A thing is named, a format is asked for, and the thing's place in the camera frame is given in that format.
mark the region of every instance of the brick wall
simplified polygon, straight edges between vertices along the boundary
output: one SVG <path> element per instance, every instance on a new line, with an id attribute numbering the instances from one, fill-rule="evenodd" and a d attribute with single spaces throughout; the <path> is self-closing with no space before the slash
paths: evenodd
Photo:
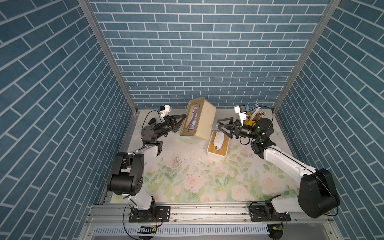
<path id="1" fill-rule="evenodd" d="M 272 106 L 328 0 L 91 0 L 139 108 Z"/>
<path id="2" fill-rule="evenodd" d="M 345 239 L 383 239 L 384 1 L 342 0 L 278 111 L 297 157 L 330 169 Z"/>
<path id="3" fill-rule="evenodd" d="M 72 239 L 132 112 L 76 0 L 0 1 L 0 239 Z"/>

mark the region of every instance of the tissue box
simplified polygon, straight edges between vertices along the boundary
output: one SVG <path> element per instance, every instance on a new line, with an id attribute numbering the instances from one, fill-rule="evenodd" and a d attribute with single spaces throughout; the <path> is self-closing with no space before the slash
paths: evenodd
<path id="1" fill-rule="evenodd" d="M 204 97 L 192 99 L 189 101 L 185 113 L 187 118 L 179 130 L 180 136 L 208 140 L 214 124 L 215 113 L 216 107 Z"/>
<path id="2" fill-rule="evenodd" d="M 219 151 L 216 151 L 214 140 L 216 137 L 217 131 L 213 131 L 211 135 L 211 139 L 209 140 L 209 145 L 207 148 L 207 155 L 208 157 L 215 158 L 218 160 L 224 160 L 227 156 L 227 150 L 228 150 L 228 144 L 229 144 L 229 137 L 227 135 L 224 135 L 224 142 L 221 146 Z"/>

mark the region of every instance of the mounting plate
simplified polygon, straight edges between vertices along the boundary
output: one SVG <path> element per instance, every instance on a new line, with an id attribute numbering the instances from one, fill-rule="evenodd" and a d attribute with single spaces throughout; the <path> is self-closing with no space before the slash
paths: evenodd
<path id="1" fill-rule="evenodd" d="M 280 222 L 281 221 L 281 216 L 275 216 L 272 218 L 266 218 L 264 216 L 264 209 L 260 208 L 260 206 L 257 205 L 252 205 L 249 207 L 249 213 L 251 216 L 251 221 L 253 222 Z M 291 217 L 287 213 L 282 214 L 285 219 L 289 222 L 291 221 Z"/>
<path id="2" fill-rule="evenodd" d="M 163 217 L 163 222 L 169 222 L 170 215 L 170 206 L 156 206 L 156 212 L 160 213 Z M 133 214 L 129 215 L 129 222 L 155 222 L 154 219 L 148 221 L 146 219 L 141 219 L 138 215 Z M 161 223 L 161 218 L 159 214 L 156 214 L 156 222 Z"/>

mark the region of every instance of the metal rail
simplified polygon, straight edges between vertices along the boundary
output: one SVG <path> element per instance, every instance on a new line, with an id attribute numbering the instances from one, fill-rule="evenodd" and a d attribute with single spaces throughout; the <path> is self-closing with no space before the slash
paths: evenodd
<path id="1" fill-rule="evenodd" d="M 307 61 L 309 55 L 311 54 L 312 49 L 315 47 L 317 41 L 319 40 L 325 27 L 327 26 L 337 6 L 339 6 L 340 1 L 341 0 L 330 0 L 327 7 L 324 9 L 323 15 L 321 16 L 318 24 L 313 30 L 313 33 L 309 38 L 308 43 L 304 48 L 304 51 L 299 56 L 299 59 L 297 60 L 296 65 L 292 69 L 291 75 L 288 77 L 285 86 L 281 90 L 279 97 L 277 98 L 275 104 L 273 105 L 274 112 L 277 112 L 277 110 L 280 108 L 281 104 L 283 103 L 285 96 L 288 94 L 290 88 L 295 82 L 297 76 L 299 75 L 301 69 L 303 68 L 305 62 Z"/>
<path id="2" fill-rule="evenodd" d="M 193 226 L 261 226 L 264 224 L 279 224 L 280 222 L 252 222 L 248 206 L 250 202 L 210 202 L 210 203 L 159 203 L 158 205 L 170 206 L 170 222 L 164 226 L 193 227 Z M 126 204 L 93 205 L 79 239 L 90 239 L 95 229 L 115 228 L 122 225 L 122 215 Z M 126 208 L 125 216 L 128 219 L 130 208 Z M 306 214 L 290 214 L 292 221 L 288 224 L 317 223 L 323 224 L 330 239 L 337 239 L 337 228 L 332 218 L 320 216 L 316 219 Z M 138 223 L 125 221 L 127 227 L 139 226 Z"/>
<path id="3" fill-rule="evenodd" d="M 133 102 L 133 99 L 131 95 L 128 92 L 127 86 L 125 84 L 124 78 L 121 75 L 121 72 L 119 70 L 119 67 L 115 61 L 115 58 L 112 55 L 111 49 L 109 48 L 107 44 L 107 40 L 105 39 L 103 32 L 99 26 L 99 23 L 96 19 L 96 16 L 92 10 L 92 7 L 88 0 L 78 0 L 81 10 L 83 11 L 85 18 L 88 20 L 88 23 L 95 34 L 95 37 L 101 47 L 101 50 L 103 51 L 109 66 L 112 69 L 113 74 L 116 77 L 117 82 L 119 83 L 119 86 L 121 87 L 121 90 L 125 96 L 125 98 L 128 101 L 129 106 L 131 107 L 133 113 L 135 114 L 137 112 L 137 108 L 135 106 L 135 103 Z"/>

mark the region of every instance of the table surface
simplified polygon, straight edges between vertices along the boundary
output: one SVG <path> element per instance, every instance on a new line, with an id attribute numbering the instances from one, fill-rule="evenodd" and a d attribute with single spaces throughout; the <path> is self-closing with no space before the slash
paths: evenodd
<path id="1" fill-rule="evenodd" d="M 127 151 L 142 146 L 140 132 L 148 109 L 141 110 Z M 185 109 L 173 109 L 170 115 L 184 114 Z M 150 113 L 146 122 L 155 117 Z M 217 131 L 217 120 L 234 117 L 233 109 L 217 109 L 212 130 Z M 283 151 L 292 155 L 276 121 L 270 139 Z M 272 163 L 255 155 L 250 145 L 230 139 L 225 160 L 207 155 L 209 140 L 196 140 L 170 132 L 163 141 L 161 154 L 144 159 L 142 190 L 156 202 L 235 202 L 263 201 L 278 194 L 297 195 L 299 185 Z M 111 203 L 129 202 L 113 194 Z"/>

